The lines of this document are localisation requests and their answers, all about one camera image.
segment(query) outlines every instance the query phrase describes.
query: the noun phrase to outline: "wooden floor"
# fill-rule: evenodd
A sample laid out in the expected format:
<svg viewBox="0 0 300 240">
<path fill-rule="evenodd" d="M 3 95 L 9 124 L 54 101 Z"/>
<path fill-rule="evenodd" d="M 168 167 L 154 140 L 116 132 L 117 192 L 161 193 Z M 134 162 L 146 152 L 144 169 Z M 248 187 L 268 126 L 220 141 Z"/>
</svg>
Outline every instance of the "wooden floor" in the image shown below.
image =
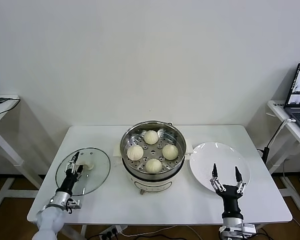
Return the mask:
<svg viewBox="0 0 300 240">
<path fill-rule="evenodd" d="M 297 176 L 289 177 L 294 187 L 300 194 L 300 182 Z M 0 179 L 0 188 L 4 184 L 6 179 Z M 279 188 L 283 188 L 283 184 L 278 177 L 274 178 L 275 183 Z M 35 190 L 35 187 L 31 185 L 24 178 L 17 178 L 11 187 L 12 189 L 27 189 Z M 295 206 L 290 197 L 284 198 L 288 205 L 293 217 L 300 223 L 300 211 Z M 28 211 L 33 203 L 33 199 L 21 199 L 21 198 L 5 198 L 0 206 L 0 240 L 30 240 L 32 236 L 37 232 L 37 227 L 27 221 Z M 78 232 L 81 226 L 72 226 Z M 98 234 L 107 226 L 88 226 L 86 231 L 86 237 Z M 162 226 L 129 226 L 124 234 L 132 235 L 144 232 L 153 232 L 163 228 Z M 193 226 L 193 228 L 200 234 L 203 240 L 218 240 L 218 226 Z M 268 224 L 264 227 L 268 234 L 274 240 L 300 240 L 300 227 L 294 222 L 280 223 L 280 224 Z M 177 226 L 172 229 L 164 230 L 160 232 L 172 238 L 185 238 L 187 240 L 199 240 L 199 238 L 186 226 Z M 67 240 L 68 238 L 58 234 L 58 240 Z M 119 240 L 135 239 L 134 237 L 118 236 Z M 145 240 L 151 238 L 139 238 L 139 240 Z M 153 238 L 156 240 L 166 240 L 163 237 Z M 254 240 L 267 240 L 264 236 L 256 236 Z"/>
</svg>

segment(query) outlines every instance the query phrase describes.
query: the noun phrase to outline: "black cable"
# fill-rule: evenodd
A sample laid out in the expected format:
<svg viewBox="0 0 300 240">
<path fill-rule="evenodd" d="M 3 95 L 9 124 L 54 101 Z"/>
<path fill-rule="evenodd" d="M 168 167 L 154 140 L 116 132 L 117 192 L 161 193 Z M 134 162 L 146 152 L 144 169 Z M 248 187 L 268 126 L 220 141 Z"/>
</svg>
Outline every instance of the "black cable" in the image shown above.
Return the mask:
<svg viewBox="0 0 300 240">
<path fill-rule="evenodd" d="M 140 235 L 140 236 L 137 236 L 134 240 L 137 240 L 139 238 L 147 238 L 147 239 L 150 239 L 150 238 L 156 238 L 156 237 L 164 237 L 166 239 L 171 239 L 171 240 L 187 240 L 183 237 L 177 237 L 177 238 L 174 238 L 174 237 L 169 237 L 169 236 L 166 236 L 166 235 L 163 235 L 163 234 L 157 234 L 157 235 L 153 235 L 153 236 L 143 236 L 143 235 Z"/>
<path fill-rule="evenodd" d="M 9 112 L 9 111 L 11 111 L 12 109 L 14 109 L 19 103 L 20 103 L 20 101 L 21 101 L 21 99 L 20 98 L 7 98 L 7 99 L 5 99 L 3 102 L 1 102 L 1 103 L 4 103 L 4 102 L 6 102 L 6 101 L 8 101 L 8 100 L 14 100 L 14 101 L 18 101 L 12 108 L 10 108 L 10 109 L 8 109 L 8 110 L 5 110 L 5 111 L 2 111 L 2 112 L 0 112 L 0 114 L 3 114 L 3 113 L 6 113 L 6 112 Z"/>
<path fill-rule="evenodd" d="M 252 236 L 250 236 L 250 237 L 248 237 L 248 238 L 246 238 L 246 239 L 252 239 L 252 238 L 254 238 L 255 236 L 266 236 L 267 238 L 268 238 L 268 240 L 274 240 L 272 237 L 270 237 L 269 235 L 266 235 L 266 234 L 264 234 L 264 233 L 257 233 L 257 234 L 255 234 L 255 235 L 252 235 Z"/>
<path fill-rule="evenodd" d="M 72 209 L 71 207 L 68 207 L 68 204 L 70 201 L 73 201 L 72 198 L 68 198 L 67 201 L 65 202 L 65 210 L 69 213 L 69 214 L 72 214 Z"/>
<path fill-rule="evenodd" d="M 92 239 L 94 237 L 99 237 L 99 236 L 102 236 L 102 235 L 104 235 L 104 234 L 96 234 L 96 235 L 93 235 L 91 237 L 88 237 L 87 240 L 90 240 L 90 239 Z"/>
<path fill-rule="evenodd" d="M 270 236 L 269 236 L 269 234 L 267 233 L 267 231 L 264 229 L 264 228 L 260 228 L 262 231 L 264 231 L 264 233 L 268 236 L 268 238 L 271 238 Z"/>
<path fill-rule="evenodd" d="M 268 144 L 266 145 L 266 147 L 269 147 L 269 144 L 271 143 L 272 139 L 274 139 L 274 137 L 276 136 L 276 134 L 279 132 L 280 127 L 282 126 L 282 124 L 284 124 L 284 120 L 281 122 L 281 124 L 279 125 L 279 127 L 277 128 L 277 130 L 275 131 L 275 133 L 273 134 L 272 138 L 270 139 L 270 141 L 268 142 Z"/>
<path fill-rule="evenodd" d="M 4 100 L 1 100 L 1 101 L 0 101 L 0 104 L 4 103 L 4 102 L 6 102 L 6 101 L 9 101 L 9 100 L 11 100 L 11 98 L 5 98 Z"/>
</svg>

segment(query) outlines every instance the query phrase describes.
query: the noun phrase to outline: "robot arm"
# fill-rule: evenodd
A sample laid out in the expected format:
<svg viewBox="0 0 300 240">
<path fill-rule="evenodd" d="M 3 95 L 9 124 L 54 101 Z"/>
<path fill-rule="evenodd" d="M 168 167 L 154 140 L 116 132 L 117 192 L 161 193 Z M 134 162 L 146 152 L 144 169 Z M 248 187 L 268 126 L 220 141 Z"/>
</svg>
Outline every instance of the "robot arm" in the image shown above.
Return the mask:
<svg viewBox="0 0 300 240">
<path fill-rule="evenodd" d="M 224 209 L 223 226 L 219 228 L 221 240 L 243 240 L 257 233 L 253 224 L 244 223 L 244 216 L 239 208 L 238 199 L 243 196 L 247 184 L 243 182 L 237 167 L 235 167 L 235 178 L 236 186 L 220 183 L 217 166 L 213 165 L 210 182 L 215 193 L 222 198 Z"/>
<path fill-rule="evenodd" d="M 80 201 L 73 200 L 72 189 L 81 176 L 83 171 L 82 165 L 76 165 L 79 157 L 77 152 L 68 162 L 65 179 L 61 186 L 55 191 L 55 195 L 49 203 L 43 207 L 36 215 L 34 223 L 39 231 L 32 237 L 32 240 L 56 240 L 57 233 L 65 224 L 65 212 L 70 214 L 72 209 L 80 209 Z"/>
</svg>

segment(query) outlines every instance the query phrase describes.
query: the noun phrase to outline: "stainless steel steamer basket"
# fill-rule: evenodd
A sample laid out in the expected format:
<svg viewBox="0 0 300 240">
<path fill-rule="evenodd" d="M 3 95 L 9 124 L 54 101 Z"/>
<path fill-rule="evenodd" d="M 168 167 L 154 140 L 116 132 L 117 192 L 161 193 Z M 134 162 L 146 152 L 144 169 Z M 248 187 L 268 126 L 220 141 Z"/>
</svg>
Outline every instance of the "stainless steel steamer basket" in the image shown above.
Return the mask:
<svg viewBox="0 0 300 240">
<path fill-rule="evenodd" d="M 159 140 L 150 145 L 144 141 L 147 131 L 158 132 Z M 178 148 L 178 157 L 168 160 L 163 157 L 162 149 L 167 144 Z M 132 161 L 127 156 L 129 147 L 139 145 L 143 148 L 143 156 L 138 161 Z M 181 132 L 170 123 L 160 121 L 140 122 L 123 135 L 120 142 L 120 152 L 125 169 L 134 177 L 147 182 L 160 182 L 167 180 L 178 173 L 185 161 L 186 140 Z M 162 163 L 162 170 L 157 174 L 146 172 L 146 163 L 149 159 L 158 159 Z"/>
</svg>

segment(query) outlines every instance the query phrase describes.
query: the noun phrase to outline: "white plate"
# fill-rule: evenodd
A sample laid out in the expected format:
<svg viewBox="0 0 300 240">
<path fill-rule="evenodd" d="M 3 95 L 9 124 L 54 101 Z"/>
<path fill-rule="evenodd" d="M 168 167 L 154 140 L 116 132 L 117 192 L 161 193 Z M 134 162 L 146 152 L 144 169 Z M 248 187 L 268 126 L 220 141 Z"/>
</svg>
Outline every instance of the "white plate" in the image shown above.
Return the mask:
<svg viewBox="0 0 300 240">
<path fill-rule="evenodd" d="M 250 182 L 250 169 L 245 158 L 232 147 L 220 142 L 206 142 L 198 145 L 190 157 L 190 168 L 194 177 L 207 189 L 215 191 L 210 183 L 212 170 L 216 164 L 221 184 L 237 185 L 235 166 L 242 180 Z"/>
</svg>

